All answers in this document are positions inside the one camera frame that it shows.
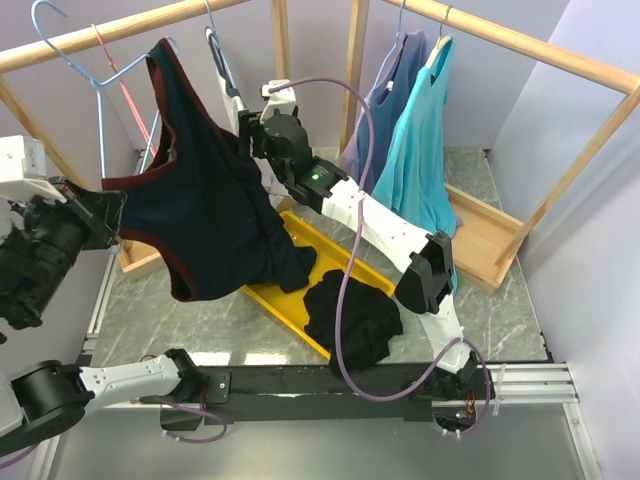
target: gray marble surface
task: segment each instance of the gray marble surface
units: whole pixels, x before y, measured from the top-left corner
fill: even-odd
[[[447,181],[499,207],[499,198],[479,149],[446,152]],[[351,249],[353,233],[304,207],[294,212],[338,244]],[[391,263],[366,242],[358,256],[392,281]],[[115,267],[93,366],[138,361],[146,354],[185,348],[198,364],[322,364],[326,360],[293,331],[241,291],[209,302],[178,303],[169,293],[166,269],[129,281]],[[494,361],[545,360],[547,354],[527,287],[514,262],[493,296],[459,279],[455,307],[465,337]],[[390,342],[385,362],[429,361],[431,346],[417,316],[401,307],[405,333]]]

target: wooden frame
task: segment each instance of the wooden frame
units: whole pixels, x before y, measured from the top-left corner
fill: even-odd
[[[246,1],[249,0],[208,0],[214,10]],[[401,0],[384,1],[396,6],[402,3]],[[370,0],[352,0],[351,2],[347,81],[356,88],[360,86],[369,5]],[[520,222],[464,192],[447,186],[454,211],[465,220],[465,226],[458,231],[453,240],[456,265],[463,273],[469,274],[476,284],[493,292],[504,280],[518,248],[527,235],[640,103],[640,76],[550,45],[455,8],[451,8],[445,18],[448,6],[438,2],[407,0],[405,8],[626,95],[526,222]],[[112,42],[202,15],[205,12],[204,1],[184,0],[166,7],[107,22],[99,25],[98,28],[104,41]],[[278,77],[290,78],[286,0],[271,0],[271,20],[276,72]],[[86,50],[99,43],[93,28],[60,35],[51,40],[66,53]],[[53,58],[56,58],[56,53],[44,42],[35,42],[5,50],[0,52],[0,74]],[[80,185],[86,186],[85,179],[64,157],[55,140],[46,132],[1,76],[0,100],[7,105],[30,135],[42,140],[47,154],[62,173]],[[340,141],[342,147],[353,132],[356,113],[355,99],[346,93]],[[149,250],[149,248],[148,246],[135,245],[130,245],[128,249],[125,248],[121,255],[121,263],[125,271],[135,270],[136,274],[146,273],[150,266],[157,268],[158,265],[162,265],[162,259],[158,252],[153,249]]]

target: light blue shirt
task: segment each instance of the light blue shirt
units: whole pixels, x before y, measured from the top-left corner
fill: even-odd
[[[408,222],[432,233],[442,230],[452,238],[456,217],[444,184],[442,109],[454,49],[452,37],[432,67],[418,73],[373,190],[373,198]],[[455,289],[457,275],[453,280]]]

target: black garment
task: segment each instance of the black garment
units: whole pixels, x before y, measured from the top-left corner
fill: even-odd
[[[141,175],[110,178],[128,199],[120,236],[157,248],[177,300],[210,300],[244,284],[308,284],[313,248],[295,248],[254,160],[207,114],[165,39],[147,67],[162,117],[158,153]]]
[[[338,292],[344,272],[331,270],[304,296],[309,324],[304,331],[331,352],[329,367],[340,375],[335,356]],[[400,311],[379,288],[349,278],[342,306],[342,356],[347,369],[368,368],[389,355],[389,339],[402,335]]]

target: navy blue tank top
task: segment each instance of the navy blue tank top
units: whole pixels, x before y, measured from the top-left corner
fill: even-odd
[[[255,161],[209,117],[166,39],[149,56],[158,153],[144,173],[102,182],[127,194],[120,236],[158,249],[180,301],[220,298],[244,284],[305,287],[316,252],[293,246]]]

